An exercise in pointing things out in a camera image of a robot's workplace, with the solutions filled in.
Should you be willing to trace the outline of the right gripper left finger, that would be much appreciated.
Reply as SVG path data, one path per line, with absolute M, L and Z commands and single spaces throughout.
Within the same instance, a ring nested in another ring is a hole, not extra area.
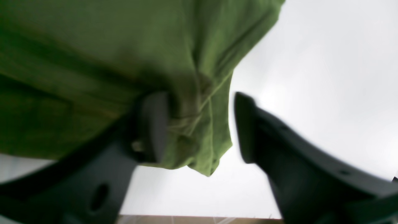
M 1 215 L 21 224 L 112 224 L 135 168 L 163 159 L 166 92 L 139 98 L 132 110 L 77 151 L 1 184 Z

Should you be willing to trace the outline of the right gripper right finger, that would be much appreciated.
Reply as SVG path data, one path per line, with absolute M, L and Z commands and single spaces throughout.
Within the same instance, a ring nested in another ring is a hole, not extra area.
M 242 158 L 267 175 L 286 224 L 397 223 L 397 181 L 321 151 L 244 93 L 234 114 Z

